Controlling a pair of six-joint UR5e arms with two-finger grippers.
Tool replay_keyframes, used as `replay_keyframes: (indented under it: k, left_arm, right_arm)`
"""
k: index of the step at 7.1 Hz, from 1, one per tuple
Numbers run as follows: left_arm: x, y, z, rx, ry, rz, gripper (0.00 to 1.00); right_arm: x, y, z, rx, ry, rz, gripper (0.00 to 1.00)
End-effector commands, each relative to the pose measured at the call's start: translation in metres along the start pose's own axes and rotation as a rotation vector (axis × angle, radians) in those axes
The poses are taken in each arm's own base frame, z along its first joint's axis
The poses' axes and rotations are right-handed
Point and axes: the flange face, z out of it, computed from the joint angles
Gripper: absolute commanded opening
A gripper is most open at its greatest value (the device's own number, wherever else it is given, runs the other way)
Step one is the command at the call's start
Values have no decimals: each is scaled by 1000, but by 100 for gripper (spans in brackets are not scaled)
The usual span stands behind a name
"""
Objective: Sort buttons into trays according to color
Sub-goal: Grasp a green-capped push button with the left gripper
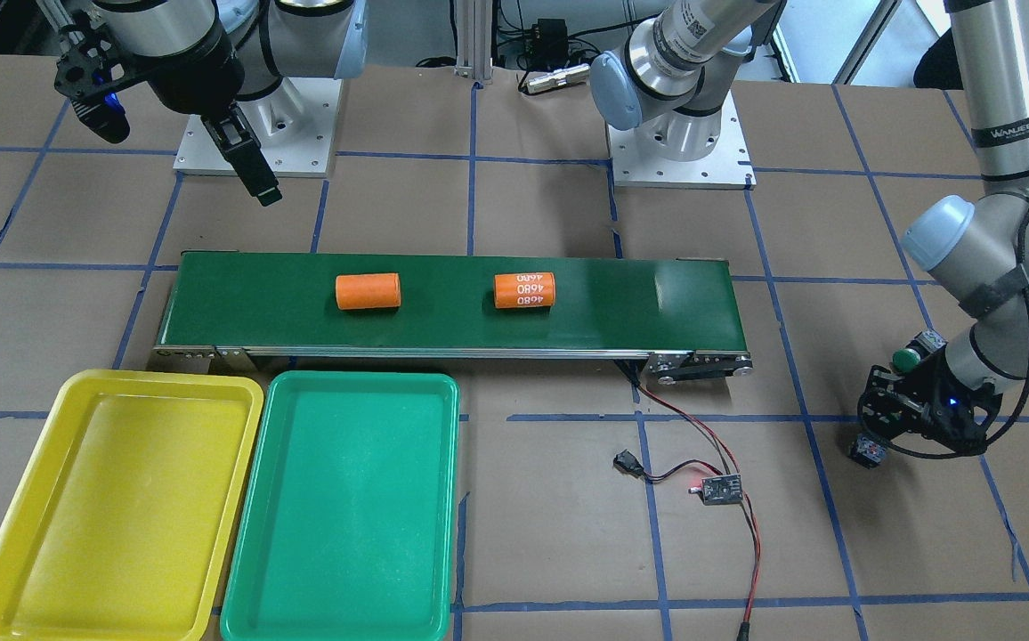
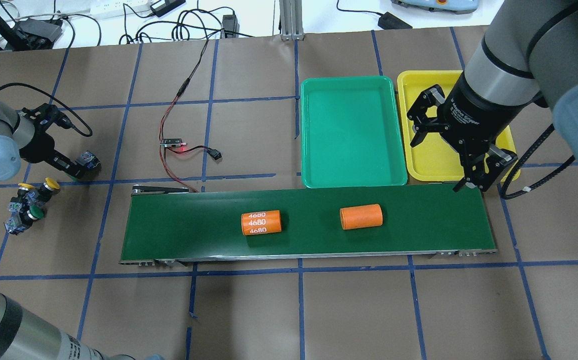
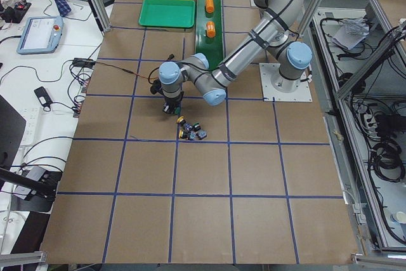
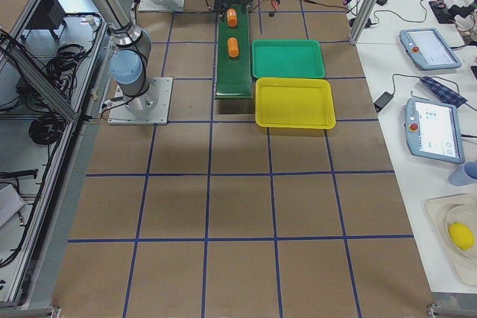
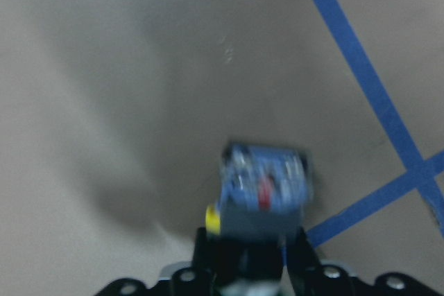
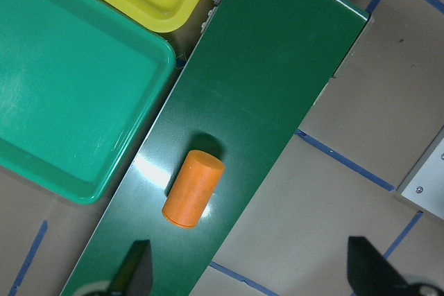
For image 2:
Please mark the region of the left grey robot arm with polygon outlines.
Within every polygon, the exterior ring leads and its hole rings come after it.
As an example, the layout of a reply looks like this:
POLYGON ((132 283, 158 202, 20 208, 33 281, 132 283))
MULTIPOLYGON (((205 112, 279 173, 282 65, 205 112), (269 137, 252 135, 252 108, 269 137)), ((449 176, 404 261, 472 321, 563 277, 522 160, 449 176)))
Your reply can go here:
POLYGON ((75 130, 69 115, 74 110, 54 99, 51 104, 20 111, 0 101, 0 182, 10 180, 19 173, 21 163, 47 163, 79 180, 100 165, 100 160, 90 151, 71 160, 55 148, 55 139, 49 127, 75 130))

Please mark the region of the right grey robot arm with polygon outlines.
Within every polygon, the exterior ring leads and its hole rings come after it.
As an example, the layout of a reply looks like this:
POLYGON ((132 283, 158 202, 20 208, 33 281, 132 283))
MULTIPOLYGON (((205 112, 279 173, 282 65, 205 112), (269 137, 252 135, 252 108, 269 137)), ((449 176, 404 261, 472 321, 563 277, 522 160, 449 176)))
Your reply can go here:
POLYGON ((506 0, 451 91, 439 84, 419 93, 408 109, 412 147, 437 133, 458 153, 463 187, 488 191, 512 178, 529 159, 497 146, 497 137, 529 104, 552 112, 544 135, 558 132, 572 157, 529 193, 578 163, 578 0, 506 0))

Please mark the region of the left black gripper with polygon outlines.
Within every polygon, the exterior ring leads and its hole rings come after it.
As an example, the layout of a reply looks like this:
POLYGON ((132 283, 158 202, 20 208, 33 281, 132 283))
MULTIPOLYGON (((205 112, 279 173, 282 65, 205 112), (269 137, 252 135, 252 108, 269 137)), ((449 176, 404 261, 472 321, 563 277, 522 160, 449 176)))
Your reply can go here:
POLYGON ((71 120, 56 105, 42 104, 34 109, 23 108, 20 115, 31 121, 34 130, 31 141, 20 150, 22 159, 30 164, 45 162, 75 180, 86 175, 87 168, 56 150, 55 139, 47 133, 51 125, 67 130, 72 127, 71 120))

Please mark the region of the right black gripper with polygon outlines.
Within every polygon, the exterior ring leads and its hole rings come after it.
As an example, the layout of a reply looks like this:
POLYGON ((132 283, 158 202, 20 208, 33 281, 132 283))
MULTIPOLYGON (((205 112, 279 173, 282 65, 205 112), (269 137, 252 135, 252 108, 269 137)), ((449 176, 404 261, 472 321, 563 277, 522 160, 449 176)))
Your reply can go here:
POLYGON ((446 97, 442 87, 434 84, 424 89, 407 111, 414 123, 411 148, 429 133, 440 133, 458 151, 463 177, 453 187, 456 193, 463 187, 488 191, 510 171, 518 155, 494 143, 511 121, 539 98, 538 85, 526 78, 504 80, 499 92, 485 94, 489 89, 488 84, 484 88, 472 84, 464 72, 446 97), (432 107, 439 109, 439 118, 427 116, 432 107))

